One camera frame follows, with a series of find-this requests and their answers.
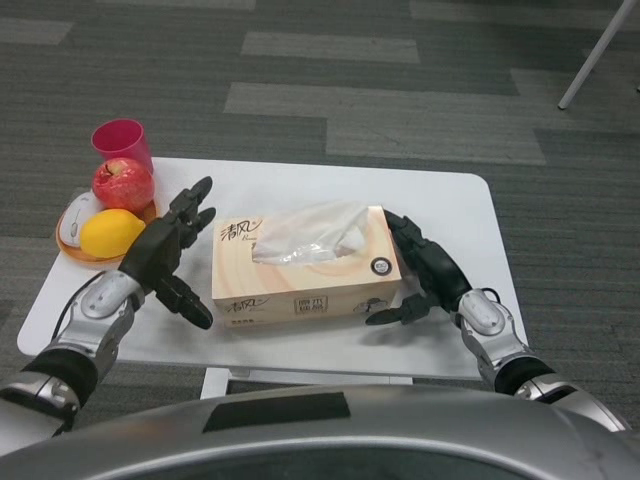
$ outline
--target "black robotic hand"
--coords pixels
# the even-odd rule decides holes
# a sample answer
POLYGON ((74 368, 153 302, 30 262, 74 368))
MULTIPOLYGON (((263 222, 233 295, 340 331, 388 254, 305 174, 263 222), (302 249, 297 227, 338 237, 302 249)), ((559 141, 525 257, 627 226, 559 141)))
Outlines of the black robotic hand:
POLYGON ((145 293, 156 297, 171 312, 179 313, 197 327, 208 329, 213 317, 200 298, 183 280, 173 275, 183 249, 189 248, 215 217, 216 209, 198 212, 198 206, 211 191, 213 181, 205 177, 191 189, 184 189, 133 243, 119 270, 137 281, 145 293))
POLYGON ((399 308, 374 313, 367 318, 367 325, 411 323, 428 315, 432 307, 456 311, 462 295, 471 290, 460 267, 440 245, 423 238, 420 228, 409 218, 387 210, 384 214, 393 240, 407 266, 417 275, 424 295, 412 295, 399 308))

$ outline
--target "white table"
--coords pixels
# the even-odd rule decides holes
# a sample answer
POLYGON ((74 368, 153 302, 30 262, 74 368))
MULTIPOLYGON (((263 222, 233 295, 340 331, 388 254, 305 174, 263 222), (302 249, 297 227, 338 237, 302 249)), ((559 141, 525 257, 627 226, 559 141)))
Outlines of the white table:
MULTIPOLYGON (((166 209, 182 188, 214 179, 202 208, 220 218, 262 215, 329 200, 382 204, 408 215, 440 243, 472 285, 493 287, 526 340, 491 195, 478 176, 369 168, 155 158, 156 202, 166 209)), ((177 274, 214 311, 211 298, 211 226, 183 253, 177 274)), ((48 343, 67 299, 95 272, 62 254, 56 259, 18 336, 36 355, 48 343)), ((119 360, 170 365, 284 370, 325 374, 477 379, 475 358, 444 312, 409 326, 366 327, 364 317, 316 320, 244 329, 214 323, 200 330, 147 302, 124 338, 119 360)))

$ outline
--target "tissue box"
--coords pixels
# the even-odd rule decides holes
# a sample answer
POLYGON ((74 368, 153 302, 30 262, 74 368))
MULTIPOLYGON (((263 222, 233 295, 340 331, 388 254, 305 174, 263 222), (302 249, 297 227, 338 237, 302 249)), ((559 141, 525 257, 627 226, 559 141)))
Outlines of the tissue box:
POLYGON ((217 220, 213 229, 213 301, 225 325, 245 327, 387 308, 400 269, 382 207, 369 207, 366 246, 310 265, 253 261, 263 218, 217 220))

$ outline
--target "red apple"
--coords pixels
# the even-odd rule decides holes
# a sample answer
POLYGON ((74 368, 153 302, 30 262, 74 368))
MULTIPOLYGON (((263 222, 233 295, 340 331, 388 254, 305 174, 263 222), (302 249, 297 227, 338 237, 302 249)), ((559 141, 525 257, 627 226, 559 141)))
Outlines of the red apple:
POLYGON ((153 200, 153 177, 130 158, 107 160, 93 176, 93 193, 107 208, 140 212, 153 200))

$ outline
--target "yellow lemon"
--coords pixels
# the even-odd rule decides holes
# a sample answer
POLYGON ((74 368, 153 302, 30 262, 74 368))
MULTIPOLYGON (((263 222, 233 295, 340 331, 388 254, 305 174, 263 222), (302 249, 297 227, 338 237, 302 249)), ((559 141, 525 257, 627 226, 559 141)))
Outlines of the yellow lemon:
POLYGON ((80 249, 98 258, 124 255, 144 227, 145 223, 128 210, 104 210, 82 227, 80 249))

